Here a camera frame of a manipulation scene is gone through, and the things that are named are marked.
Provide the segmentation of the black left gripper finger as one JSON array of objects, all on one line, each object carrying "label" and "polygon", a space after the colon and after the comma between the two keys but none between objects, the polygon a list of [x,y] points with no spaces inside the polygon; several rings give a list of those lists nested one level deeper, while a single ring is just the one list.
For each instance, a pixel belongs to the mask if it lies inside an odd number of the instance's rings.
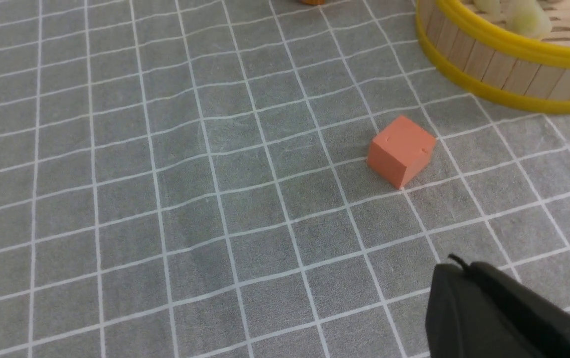
[{"label": "black left gripper finger", "polygon": [[486,262],[435,265],[425,331],[433,358],[570,358],[570,314]]}]

